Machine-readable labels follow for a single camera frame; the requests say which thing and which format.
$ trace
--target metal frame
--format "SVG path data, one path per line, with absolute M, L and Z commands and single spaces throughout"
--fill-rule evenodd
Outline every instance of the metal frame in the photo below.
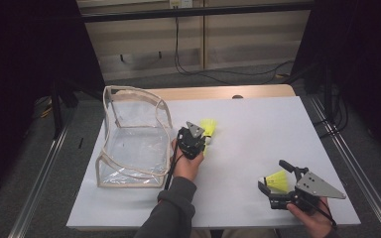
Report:
M 323 113 L 323 105 L 320 100 L 315 97 L 312 99 L 312 105 L 317 112 L 320 120 L 324 120 L 326 115 Z M 323 122 L 325 129 L 327 132 L 335 131 L 335 126 L 328 122 Z M 363 191 L 364 196 L 369 202 L 371 208 L 375 212 L 377 218 L 381 222 L 381 196 L 376 188 L 371 183 L 370 179 L 361 168 L 360 164 L 358 164 L 357 159 L 354 157 L 344 139 L 342 138 L 340 133 L 335 133 L 334 135 L 330 135 L 333 143 L 336 148 L 339 150 L 342 158 L 344 159 L 348 169 L 353 175 L 354 179 L 357 181 L 360 189 Z
M 315 2 L 299 2 L 299 3 L 278 3 L 278 4 L 260 4 L 248 6 L 231 6 L 231 7 L 203 7 L 203 8 L 182 8 L 182 9 L 166 9 L 141 12 L 126 13 L 108 13 L 108 14 L 83 14 L 81 20 L 85 23 L 92 22 L 108 22 L 108 21 L 127 21 L 141 19 L 157 19 L 157 18 L 176 18 L 176 17 L 195 17 L 195 16 L 212 16 L 212 15 L 229 15 L 229 14 L 245 14 L 245 13 L 265 13 L 265 12 L 290 12 L 311 10 Z
M 26 235 L 27 230 L 30 226 L 30 222 L 33 219 L 33 215 L 36 211 L 36 208 L 39 205 L 40 197 L 42 196 L 42 193 L 45 190 L 45 186 L 48 182 L 49 175 L 51 174 L 55 161 L 58 158 L 59 151 L 61 150 L 61 147 L 64 144 L 64 138 L 67 134 L 67 128 L 73 119 L 75 111 L 76 108 L 71 108 L 68 110 L 66 115 L 66 123 L 62 128 L 61 134 L 57 139 L 54 139 L 54 141 L 52 142 L 51 148 L 48 152 L 42 169 L 40 170 L 39 175 L 36 178 L 33 188 L 30 191 L 30 194 L 27 197 L 27 200 L 24 203 L 23 208 L 18 214 L 17 220 L 15 221 L 8 238 L 22 238 Z

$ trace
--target electrical cable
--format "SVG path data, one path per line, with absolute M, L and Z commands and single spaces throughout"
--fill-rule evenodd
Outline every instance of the electrical cable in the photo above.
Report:
M 181 132 L 178 133 L 178 136 L 176 137 L 176 144 L 175 148 L 173 149 L 173 156 L 172 156 L 172 161 L 170 165 L 170 169 L 168 171 L 167 179 L 166 179 L 166 184 L 165 184 L 165 190 L 169 189 L 170 182 L 172 180 L 173 172 L 175 171 L 176 164 L 178 163 L 178 160 L 184 155 L 181 154 L 177 159 L 176 155 L 178 154 L 178 148 L 179 148 L 179 137 L 181 135 Z
M 46 102 L 48 99 L 50 98 L 50 96 L 47 96 L 47 97 L 44 97 L 42 99 L 37 99 L 35 102 L 34 102 L 34 106 L 39 106 L 41 105 L 42 103 Z
M 333 104 L 336 104 L 336 106 L 333 108 L 333 110 L 332 110 L 332 115 L 326 115 L 326 117 L 323 119 L 323 120 L 320 120 L 320 121 L 317 121 L 317 122 L 313 122 L 313 124 L 314 124 L 314 126 L 316 127 L 316 126 L 318 126 L 318 125 L 320 125 L 321 123 L 323 123 L 323 122 L 327 122 L 327 121 L 329 121 L 329 120 L 331 120 L 332 118 L 335 118 L 336 116 L 338 116 L 339 115 L 339 117 L 341 117 L 341 114 L 342 114 L 342 112 L 341 112 L 341 109 L 340 109 L 340 107 L 339 107 L 339 97 L 340 97 L 340 94 L 337 94 L 336 95 L 336 100 L 335 100 L 335 103 L 333 103 Z
M 227 85 L 237 85 L 237 84 L 234 84 L 234 83 L 231 83 L 231 82 L 226 82 L 226 81 L 220 80 L 220 79 L 215 78 L 215 77 L 210 76 L 210 75 L 206 75 L 205 73 L 209 73 L 209 72 L 224 72 L 224 73 L 232 73 L 232 74 L 246 75 L 246 76 L 257 76 L 257 75 L 262 75 L 262 74 L 267 74 L 267 73 L 270 73 L 270 72 L 274 72 L 274 74 L 272 75 L 271 79 L 261 83 L 261 84 L 266 84 L 266 83 L 269 83 L 272 80 L 274 80 L 275 74 L 277 73 L 277 70 L 280 67 L 282 67 L 282 66 L 284 66 L 284 65 L 286 65 L 288 63 L 293 63 L 293 62 L 294 62 L 293 60 L 287 60 L 287 61 L 282 62 L 279 65 L 277 65 L 274 68 L 269 69 L 267 71 L 254 72 L 254 73 L 236 72 L 236 71 L 221 70 L 221 69 L 212 69 L 212 70 L 208 70 L 208 71 L 195 71 L 195 72 L 187 71 L 187 70 L 185 70 L 182 67 L 182 65 L 180 63 L 180 59 L 179 59 L 179 18 L 176 18 L 175 67 L 176 67 L 177 72 L 182 74 L 182 75 L 201 75 L 201 76 L 211 78 L 211 79 L 213 79 L 215 81 L 218 81 L 218 82 L 221 82 L 221 83 L 224 83 L 224 84 L 227 84 Z
M 340 105 L 339 105 L 339 99 L 341 98 L 341 95 L 340 94 L 338 94 L 338 96 L 336 97 L 336 101 L 335 101 L 335 104 L 336 104 L 336 106 L 335 106 L 335 110 L 338 110 L 340 113 L 339 113 L 339 120 L 338 120 L 338 123 L 336 124 L 336 128 L 338 128 L 339 127 L 339 125 L 341 125 L 341 122 L 342 122 L 342 120 L 343 120 L 343 118 L 342 118 L 342 110 L 341 110 L 341 107 L 340 107 Z
M 332 215 L 330 214 L 330 209 L 329 207 L 324 204 L 324 202 L 322 202 L 322 204 L 326 207 L 326 209 L 328 210 L 329 214 L 326 214 L 326 212 L 324 212 L 322 209 L 318 208 L 317 206 L 311 204 L 309 201 L 305 200 L 304 198 L 300 198 L 300 201 L 304 202 L 305 204 L 307 204 L 308 206 L 310 206 L 311 208 L 313 208 L 314 210 L 316 210 L 317 212 L 319 212 L 322 216 L 326 217 L 332 224 L 332 228 L 334 230 L 337 229 L 337 226 L 336 226 L 336 222 L 335 220 L 333 219 Z
M 349 120 L 349 116 L 348 116 L 348 108 L 347 108 L 347 105 L 346 105 L 346 102 L 345 100 L 342 99 L 342 105 L 344 106 L 344 111 L 345 111 L 345 120 L 344 120 L 344 124 L 342 125 L 342 127 L 338 128 L 339 125 L 342 123 L 343 119 L 342 119 L 342 110 L 341 110 L 341 120 L 335 125 L 335 129 L 330 129 L 330 131 L 328 131 L 327 133 L 319 136 L 321 139 L 324 138 L 324 137 L 327 137 L 327 136 L 331 136 L 331 135 L 334 135 L 336 133 L 340 133 L 342 130 L 345 129 L 345 127 L 348 125 L 348 120 Z
M 357 0 L 357 1 L 355 2 L 354 10 L 353 10 L 353 12 L 352 12 L 351 19 L 350 19 L 350 21 L 349 21 L 347 31 L 346 31 L 346 33 L 344 34 L 344 36 L 343 36 L 343 38 L 342 38 L 342 41 L 336 41 L 336 39 L 337 39 L 337 37 L 338 37 L 338 35 L 336 35 L 336 36 L 334 36 L 333 41 L 331 41 L 331 42 L 334 42 L 335 44 L 334 44 L 333 46 L 329 46 L 329 47 L 328 47 L 329 49 L 333 49 L 333 48 L 335 47 L 336 43 L 338 43 L 338 42 L 342 42 L 342 44 L 340 44 L 341 47 L 337 50 L 337 53 L 336 53 L 337 56 L 341 53 L 342 48 L 343 48 L 345 42 L 346 42 L 347 39 L 348 39 L 349 33 L 351 32 L 351 28 L 352 28 L 352 25 L 353 25 L 353 22 L 354 22 L 354 19 L 355 19 L 355 16 L 356 16 L 356 14 L 357 14 L 357 10 L 358 10 L 358 3 L 359 3 L 359 0 Z

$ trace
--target hand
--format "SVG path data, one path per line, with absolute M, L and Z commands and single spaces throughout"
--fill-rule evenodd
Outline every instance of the hand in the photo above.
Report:
M 327 206 L 326 198 L 321 197 L 320 200 Z M 319 202 L 318 208 L 326 214 L 329 214 L 323 203 Z M 316 211 L 313 215 L 307 215 L 292 203 L 287 204 L 287 209 L 302 221 L 311 237 L 322 238 L 329 233 L 331 229 L 331 222 L 319 212 Z
M 176 139 L 172 141 L 172 148 L 175 149 Z M 184 153 L 180 148 L 176 153 L 176 163 L 175 171 L 173 172 L 174 177 L 183 177 L 193 181 L 197 175 L 197 169 L 200 163 L 203 161 L 203 152 L 199 153 L 193 160 L 189 160 L 185 157 Z

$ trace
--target wall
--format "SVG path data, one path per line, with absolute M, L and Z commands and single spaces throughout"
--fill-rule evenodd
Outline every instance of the wall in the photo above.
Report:
M 277 3 L 265 0 L 193 1 L 194 7 L 236 6 Z M 81 8 L 83 14 L 133 12 L 168 9 L 168 1 Z M 267 64 L 292 60 L 306 26 L 310 11 L 237 14 L 179 18 L 179 51 L 182 58 L 193 55 L 184 64 L 191 69 Z M 142 67 L 131 66 L 135 59 L 153 58 L 156 53 L 173 56 L 176 46 L 175 19 L 133 20 L 123 22 L 87 23 L 87 31 L 100 58 L 105 79 L 139 76 Z M 130 65 L 120 65 L 119 55 L 129 55 Z M 170 64 L 151 61 L 150 67 L 174 69 Z M 135 73 L 115 73 L 135 70 Z

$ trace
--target white tabletop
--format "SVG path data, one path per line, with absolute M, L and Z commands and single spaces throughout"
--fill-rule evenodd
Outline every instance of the white tabletop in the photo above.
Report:
M 308 167 L 346 194 L 299 97 L 168 101 L 176 130 L 186 121 L 217 120 L 195 180 L 194 228 L 286 227 L 300 225 L 287 210 L 272 210 L 257 188 L 258 177 L 281 169 L 280 160 Z M 97 187 L 95 143 L 67 226 L 80 230 L 140 227 L 157 204 L 161 188 Z M 288 174 L 294 184 L 294 174 Z M 359 224 L 349 200 L 329 199 L 337 224 Z

